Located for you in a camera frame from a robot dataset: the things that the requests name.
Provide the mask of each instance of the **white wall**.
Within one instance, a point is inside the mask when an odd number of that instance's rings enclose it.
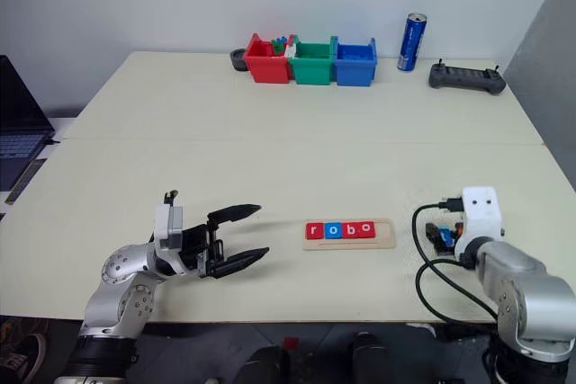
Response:
[[[0,0],[0,51],[48,113],[81,109],[135,49],[221,51],[295,31],[398,54],[406,15],[429,18],[421,55],[508,64],[544,0]]]

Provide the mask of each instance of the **laptop keyboard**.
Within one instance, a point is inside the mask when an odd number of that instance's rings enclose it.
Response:
[[[43,134],[0,136],[0,158],[30,157],[43,138]]]

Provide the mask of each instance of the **table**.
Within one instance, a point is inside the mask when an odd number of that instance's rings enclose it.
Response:
[[[346,159],[331,159],[337,152]],[[69,139],[40,174],[1,224],[2,314],[81,318],[105,258],[149,238],[154,207],[172,188],[180,191],[186,227],[221,207],[261,204],[250,219],[223,225],[220,236],[227,254],[261,246],[271,252],[221,280],[163,284],[153,316],[158,321],[433,320],[413,288],[420,260],[410,215],[421,203],[475,184],[497,188],[508,241],[576,286],[576,244],[567,236],[576,200],[544,146],[316,149],[306,143]],[[376,217],[394,221],[395,249],[302,250],[305,219]],[[422,228],[426,217],[446,221],[447,215],[425,214]],[[480,293],[472,272],[446,271]],[[486,319],[433,276],[425,284],[445,313]]]
[[[226,55],[136,52],[67,137],[542,144],[508,88],[498,96],[433,89],[433,63],[421,59],[406,73],[381,58],[370,87],[268,85],[232,69]]]
[[[0,223],[1,314],[81,318],[106,257],[147,241],[156,204],[175,188],[186,227],[261,204],[220,237],[228,255],[271,252],[222,280],[161,285],[157,321],[434,321],[414,290],[411,213],[470,185],[495,186],[508,241],[576,287],[576,196],[509,90],[429,89],[431,62],[411,75],[387,59],[370,88],[257,85],[224,60],[128,58]],[[454,217],[424,214],[420,236],[426,220]],[[397,247],[302,250],[306,219],[356,218],[392,219]],[[483,297],[472,272],[446,273]],[[447,315],[488,319],[424,279]]]

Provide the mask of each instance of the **storage bin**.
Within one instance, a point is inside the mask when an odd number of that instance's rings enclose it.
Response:
[[[290,35],[287,44],[292,42],[293,35]],[[292,70],[288,59],[284,57],[284,50],[275,53],[272,42],[261,40],[257,33],[252,35],[242,58],[257,83],[286,84],[292,78]]]
[[[299,85],[329,85],[334,61],[333,43],[310,44],[293,37],[296,46],[294,57],[290,58],[292,72]]]
[[[344,45],[338,37],[332,39],[334,52],[334,73],[338,85],[370,85],[374,79],[378,57],[376,40],[368,45]]]

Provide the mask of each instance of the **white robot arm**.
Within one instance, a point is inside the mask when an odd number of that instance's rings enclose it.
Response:
[[[183,230],[182,207],[174,206],[177,191],[157,206],[154,234],[148,243],[118,249],[103,265],[100,286],[85,311],[76,349],[57,384],[125,382],[136,358],[135,343],[154,310],[159,283],[197,272],[201,278],[221,278],[245,269],[268,248],[253,249],[224,259],[216,230],[260,210],[244,204],[210,213],[206,224]]]
[[[494,356],[499,380],[564,382],[576,338],[574,292],[543,263],[503,241],[493,188],[464,188],[461,200],[449,201],[437,207],[463,212],[463,227],[453,232],[456,260],[475,269],[484,293],[498,305]],[[434,242],[430,233],[438,230],[429,225],[427,236]]]

